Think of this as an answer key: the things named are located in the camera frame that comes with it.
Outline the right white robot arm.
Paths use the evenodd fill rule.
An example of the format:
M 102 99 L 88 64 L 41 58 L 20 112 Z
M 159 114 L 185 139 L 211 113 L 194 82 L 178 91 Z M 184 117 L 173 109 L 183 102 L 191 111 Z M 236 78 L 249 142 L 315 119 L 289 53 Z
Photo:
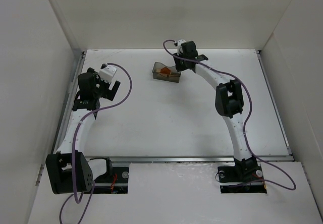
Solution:
M 201 61 L 208 58 L 199 55 L 193 41 L 178 40 L 174 43 L 177 52 L 173 54 L 176 70 L 187 69 L 202 77 L 216 91 L 215 107 L 223 117 L 231 138 L 234 154 L 234 166 L 219 167 L 219 179 L 222 183 L 248 183 L 255 180 L 253 176 L 259 166 L 256 158 L 247 148 L 243 132 L 243 93 L 241 83 L 236 79 L 228 79 L 225 75 L 212 71 L 208 64 Z

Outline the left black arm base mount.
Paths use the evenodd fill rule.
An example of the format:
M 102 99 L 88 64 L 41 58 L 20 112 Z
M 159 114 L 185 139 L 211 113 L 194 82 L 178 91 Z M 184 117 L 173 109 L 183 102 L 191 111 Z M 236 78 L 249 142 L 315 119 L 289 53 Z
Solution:
M 95 179 L 94 194 L 127 194 L 129 165 L 111 163 L 109 170 Z

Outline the tan wood block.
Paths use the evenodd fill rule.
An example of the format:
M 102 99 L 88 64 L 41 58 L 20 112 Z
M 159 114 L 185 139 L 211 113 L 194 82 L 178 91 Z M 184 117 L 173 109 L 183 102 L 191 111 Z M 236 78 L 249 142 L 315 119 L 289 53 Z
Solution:
M 167 74 L 167 78 L 178 78 L 178 74 Z

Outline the orange triangular wood block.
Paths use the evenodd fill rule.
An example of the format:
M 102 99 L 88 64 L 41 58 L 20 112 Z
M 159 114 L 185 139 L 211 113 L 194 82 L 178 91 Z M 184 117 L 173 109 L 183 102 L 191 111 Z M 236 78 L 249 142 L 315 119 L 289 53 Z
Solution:
M 163 74 L 165 74 L 165 75 L 172 73 L 172 71 L 169 68 L 167 68 L 167 67 L 163 67 L 162 69 L 164 70 L 164 73 Z

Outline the smoky transparent plastic bin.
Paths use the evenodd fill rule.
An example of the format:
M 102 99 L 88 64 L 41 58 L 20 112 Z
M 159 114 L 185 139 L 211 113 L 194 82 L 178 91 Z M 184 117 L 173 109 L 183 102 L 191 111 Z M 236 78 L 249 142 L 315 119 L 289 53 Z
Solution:
M 152 68 L 153 79 L 179 83 L 181 72 L 175 66 L 166 66 L 163 63 L 155 62 Z

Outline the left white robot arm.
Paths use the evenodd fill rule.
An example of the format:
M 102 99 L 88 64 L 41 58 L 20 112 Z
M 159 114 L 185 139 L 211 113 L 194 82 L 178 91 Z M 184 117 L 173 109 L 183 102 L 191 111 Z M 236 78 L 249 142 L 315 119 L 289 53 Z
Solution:
M 45 161 L 54 194 L 89 192 L 94 180 L 111 175 L 113 167 L 109 158 L 86 160 L 84 150 L 100 99 L 113 100 L 120 86 L 119 81 L 112 81 L 116 72 L 115 66 L 107 65 L 98 72 L 88 68 L 77 77 L 79 90 L 67 133 L 56 152 L 49 154 Z

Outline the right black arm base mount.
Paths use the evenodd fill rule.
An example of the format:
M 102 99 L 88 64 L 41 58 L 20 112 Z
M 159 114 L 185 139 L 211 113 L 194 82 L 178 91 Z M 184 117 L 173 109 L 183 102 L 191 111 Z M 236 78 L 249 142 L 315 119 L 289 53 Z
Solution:
M 262 168 L 259 165 L 254 170 L 242 173 L 237 166 L 218 166 L 216 180 L 220 183 L 222 194 L 266 194 L 267 189 L 263 179 Z

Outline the long light wood block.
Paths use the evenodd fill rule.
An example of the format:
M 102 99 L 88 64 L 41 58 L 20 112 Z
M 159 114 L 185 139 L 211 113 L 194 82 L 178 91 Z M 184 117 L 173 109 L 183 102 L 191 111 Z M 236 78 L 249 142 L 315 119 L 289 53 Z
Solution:
M 160 73 L 160 74 L 162 74 L 162 73 L 164 73 L 164 70 L 163 69 L 156 69 L 156 71 L 155 71 L 156 73 Z

